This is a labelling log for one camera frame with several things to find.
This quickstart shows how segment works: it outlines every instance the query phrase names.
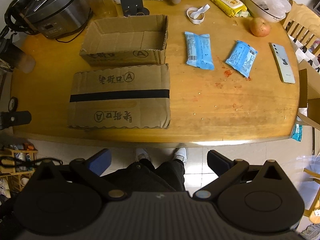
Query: chair backrest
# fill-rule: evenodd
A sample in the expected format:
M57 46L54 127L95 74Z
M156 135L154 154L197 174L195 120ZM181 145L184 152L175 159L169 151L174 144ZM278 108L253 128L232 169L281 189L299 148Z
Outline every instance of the chair backrest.
M304 4L297 4L289 1L292 9L282 20L283 27L287 33L300 41L307 49L310 49L317 38L320 38L320 17ZM313 54L320 54L320 44L313 51Z

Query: white strap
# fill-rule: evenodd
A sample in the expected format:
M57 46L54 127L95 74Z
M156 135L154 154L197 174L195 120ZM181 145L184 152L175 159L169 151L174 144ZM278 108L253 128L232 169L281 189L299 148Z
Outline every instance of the white strap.
M193 24L200 24L204 21L204 13L210 8L209 4L206 4L205 6L202 6L200 9L198 8L194 8L191 7L187 10L187 16L189 18L189 20L193 23Z

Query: apple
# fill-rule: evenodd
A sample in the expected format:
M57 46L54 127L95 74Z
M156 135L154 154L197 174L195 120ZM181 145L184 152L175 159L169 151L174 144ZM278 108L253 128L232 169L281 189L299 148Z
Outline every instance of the apple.
M266 37L271 31L271 26L263 18L253 18L250 22L250 30L254 36Z

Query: wooden chair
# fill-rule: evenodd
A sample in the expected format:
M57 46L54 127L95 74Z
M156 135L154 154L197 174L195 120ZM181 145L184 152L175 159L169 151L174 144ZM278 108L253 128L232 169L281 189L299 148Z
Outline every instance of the wooden chair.
M320 38L320 17L304 4L289 1L292 9L281 21L287 33L310 49L317 38ZM320 54L320 44L313 51L315 56Z
M317 174L315 172L312 172L306 168L303 169L303 171L305 173L308 173L312 178L313 178L313 181L315 181L316 183L320 184L320 174ZM313 200L312 204L311 204L311 207L307 210L305 209L303 215L308 217L309 220L314 223L314 224L319 224L320 223L320 217L316 216L315 215L315 210L317 209L320 209L320 188L316 194L316 197L315 199Z

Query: wooden table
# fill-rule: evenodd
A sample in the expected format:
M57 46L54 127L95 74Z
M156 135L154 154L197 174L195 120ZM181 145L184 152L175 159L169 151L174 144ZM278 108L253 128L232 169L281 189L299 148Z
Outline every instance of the wooden table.
M192 24L186 10L209 4L201 25ZM36 60L30 74L15 70L11 96L18 111L29 110L32 121L14 128L17 136L86 145L153 143L157 147L225 145L288 138L299 103L298 64L290 40L280 23L272 24L265 38L251 34L250 18L230 18L210 0L144 0L151 14L169 16L166 63L171 76L171 122L168 129L76 130L67 127L67 109L74 73L94 70L80 56L85 31L70 43L29 36L22 49ZM184 32L210 34L215 69L186 65ZM225 60L236 40L258 51L246 79ZM282 83L269 42L285 47L296 84Z

